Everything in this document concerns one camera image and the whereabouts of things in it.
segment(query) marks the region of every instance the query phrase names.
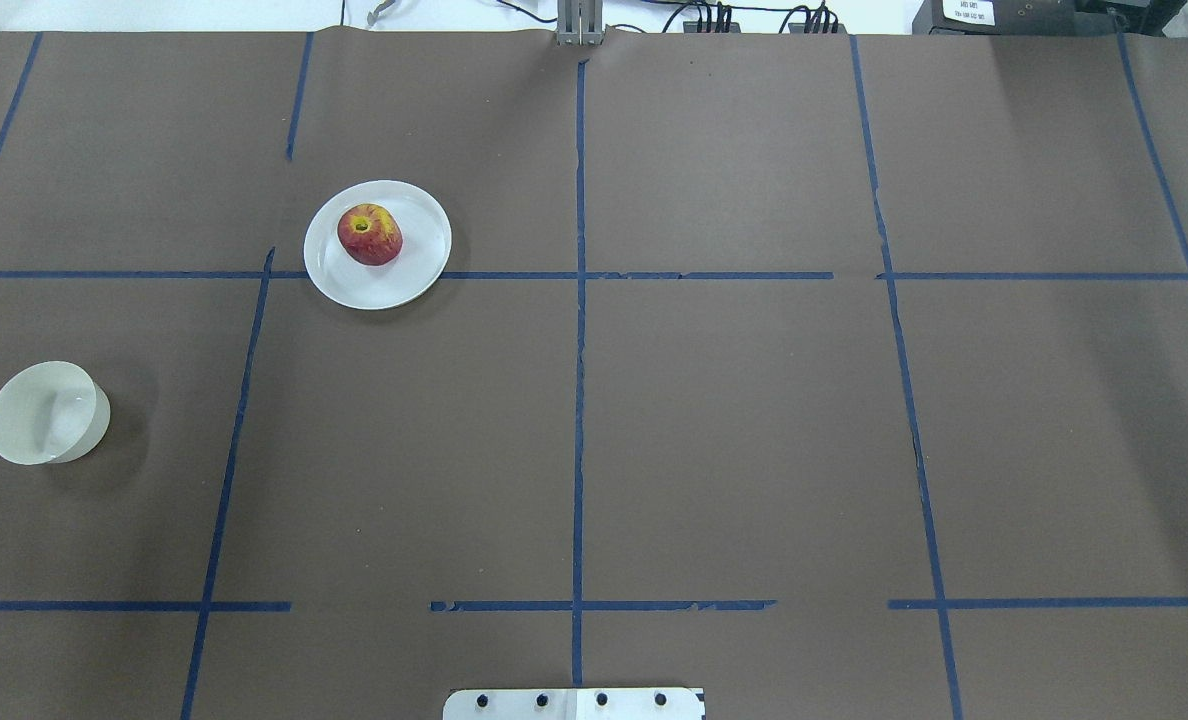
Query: white mounting plate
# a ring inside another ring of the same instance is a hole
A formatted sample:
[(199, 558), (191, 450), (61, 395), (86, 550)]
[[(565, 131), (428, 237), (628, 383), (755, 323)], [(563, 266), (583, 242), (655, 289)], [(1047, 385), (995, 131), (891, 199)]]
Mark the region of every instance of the white mounting plate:
[[(658, 694), (664, 705), (658, 705)], [(443, 703), (443, 720), (704, 720), (703, 696), (689, 688), (455, 691)]]

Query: white cup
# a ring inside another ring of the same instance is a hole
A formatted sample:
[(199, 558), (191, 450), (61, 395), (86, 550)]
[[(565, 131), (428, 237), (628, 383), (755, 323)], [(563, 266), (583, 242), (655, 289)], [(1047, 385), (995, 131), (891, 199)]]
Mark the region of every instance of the white cup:
[(37, 364), (0, 389), (0, 455), (15, 465), (82, 457), (109, 424), (109, 398), (78, 365)]

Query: white bowl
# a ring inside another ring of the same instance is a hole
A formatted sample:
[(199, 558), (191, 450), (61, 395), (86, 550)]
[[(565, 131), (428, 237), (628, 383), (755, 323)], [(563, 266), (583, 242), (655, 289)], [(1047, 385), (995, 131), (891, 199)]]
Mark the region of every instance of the white bowl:
[[(393, 215), (403, 250), (384, 265), (364, 265), (347, 254), (337, 222), (353, 206), (374, 202)], [(330, 299), (358, 310), (384, 310), (429, 290), (451, 254), (451, 223), (430, 192), (406, 182), (371, 181), (328, 200), (305, 232), (305, 270)]]
[(15, 465), (82, 457), (109, 424), (109, 398), (78, 365), (32, 365), (0, 389), (0, 455)]

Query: white bracket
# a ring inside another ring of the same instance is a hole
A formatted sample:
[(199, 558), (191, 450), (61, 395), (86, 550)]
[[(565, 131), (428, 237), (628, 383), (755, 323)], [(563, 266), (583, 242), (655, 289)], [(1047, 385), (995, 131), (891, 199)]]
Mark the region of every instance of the white bracket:
[(443, 720), (704, 720), (703, 696), (689, 688), (455, 691)]
[(604, 0), (558, 0), (560, 45), (604, 44)]

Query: white plate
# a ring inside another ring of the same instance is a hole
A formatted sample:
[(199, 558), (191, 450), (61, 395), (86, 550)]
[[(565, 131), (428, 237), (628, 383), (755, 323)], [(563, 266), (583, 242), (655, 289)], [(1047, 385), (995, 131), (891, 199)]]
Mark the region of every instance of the white plate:
[[(364, 265), (346, 254), (337, 222), (353, 206), (374, 202), (403, 233), (398, 258)], [(358, 183), (328, 200), (305, 232), (305, 270), (330, 299), (358, 310), (384, 310), (416, 299), (436, 282), (451, 254), (451, 223), (430, 192), (406, 182)]]

